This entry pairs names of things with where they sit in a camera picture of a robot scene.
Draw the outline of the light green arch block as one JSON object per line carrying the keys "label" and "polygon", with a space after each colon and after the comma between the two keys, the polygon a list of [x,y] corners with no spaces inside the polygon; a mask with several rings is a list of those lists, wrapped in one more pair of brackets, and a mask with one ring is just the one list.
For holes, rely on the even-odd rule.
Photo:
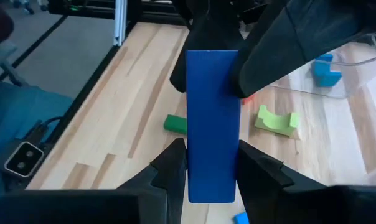
{"label": "light green arch block", "polygon": [[292,136],[299,126],[299,115],[288,113],[277,115],[270,112],[266,105],[260,105],[256,116],[255,127],[284,136]]}

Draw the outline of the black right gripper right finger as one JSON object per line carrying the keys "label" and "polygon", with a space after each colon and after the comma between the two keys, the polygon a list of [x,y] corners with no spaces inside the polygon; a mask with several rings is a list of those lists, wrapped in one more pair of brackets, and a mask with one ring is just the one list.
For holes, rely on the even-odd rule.
{"label": "black right gripper right finger", "polygon": [[236,176],[250,224],[376,224],[376,186],[325,186],[245,141]]}

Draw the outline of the clear plastic bin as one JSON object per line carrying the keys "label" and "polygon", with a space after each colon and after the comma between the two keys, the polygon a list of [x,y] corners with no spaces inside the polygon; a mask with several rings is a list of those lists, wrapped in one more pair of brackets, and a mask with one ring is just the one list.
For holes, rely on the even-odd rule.
{"label": "clear plastic bin", "polygon": [[311,64],[315,59],[271,86],[331,98],[347,98],[376,77],[376,37],[349,42],[326,54],[334,56],[332,70],[342,72],[342,78],[334,86],[316,86],[311,72]]}

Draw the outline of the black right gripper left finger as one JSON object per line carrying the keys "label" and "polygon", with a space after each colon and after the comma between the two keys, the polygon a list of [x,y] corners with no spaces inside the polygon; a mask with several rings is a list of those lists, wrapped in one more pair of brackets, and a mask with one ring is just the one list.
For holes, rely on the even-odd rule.
{"label": "black right gripper left finger", "polygon": [[0,224],[180,224],[187,150],[175,139],[116,189],[23,190],[0,198]]}

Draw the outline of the blue arch block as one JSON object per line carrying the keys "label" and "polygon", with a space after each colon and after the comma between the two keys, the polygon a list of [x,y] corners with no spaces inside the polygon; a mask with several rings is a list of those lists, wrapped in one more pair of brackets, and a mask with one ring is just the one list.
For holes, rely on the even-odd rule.
{"label": "blue arch block", "polygon": [[331,68],[333,58],[333,54],[323,54],[312,62],[311,72],[316,86],[332,87],[342,78],[342,72]]}

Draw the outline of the blue long block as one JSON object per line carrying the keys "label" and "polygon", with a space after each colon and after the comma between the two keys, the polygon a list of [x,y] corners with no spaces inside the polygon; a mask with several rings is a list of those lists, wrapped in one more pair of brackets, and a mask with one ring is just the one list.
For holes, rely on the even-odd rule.
{"label": "blue long block", "polygon": [[235,50],[186,51],[188,197],[232,203],[240,132],[240,99],[229,70]]}
{"label": "blue long block", "polygon": [[233,217],[234,224],[250,224],[246,212],[239,213]]}

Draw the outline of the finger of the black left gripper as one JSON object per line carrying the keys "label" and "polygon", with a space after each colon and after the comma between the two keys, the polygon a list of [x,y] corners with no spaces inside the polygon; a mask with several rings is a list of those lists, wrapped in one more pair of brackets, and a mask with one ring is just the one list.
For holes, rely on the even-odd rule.
{"label": "finger of the black left gripper", "polygon": [[186,91],[186,51],[194,48],[194,29],[192,29],[182,46],[176,65],[170,77],[170,83],[179,92]]}
{"label": "finger of the black left gripper", "polygon": [[304,64],[287,6],[266,6],[238,51],[230,70],[234,94],[248,97]]}

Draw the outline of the green long block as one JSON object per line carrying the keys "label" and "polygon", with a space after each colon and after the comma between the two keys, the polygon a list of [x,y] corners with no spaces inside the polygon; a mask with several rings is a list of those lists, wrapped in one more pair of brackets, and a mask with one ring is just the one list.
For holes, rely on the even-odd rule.
{"label": "green long block", "polygon": [[166,131],[171,131],[177,134],[187,134],[187,120],[176,115],[167,115],[163,127]]}

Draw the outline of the silver aluminium extrusion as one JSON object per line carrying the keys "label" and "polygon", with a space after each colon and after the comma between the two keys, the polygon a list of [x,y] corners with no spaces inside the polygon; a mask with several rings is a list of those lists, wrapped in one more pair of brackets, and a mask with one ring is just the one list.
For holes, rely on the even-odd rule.
{"label": "silver aluminium extrusion", "polygon": [[128,0],[115,0],[114,45],[121,46],[126,36],[126,16]]}

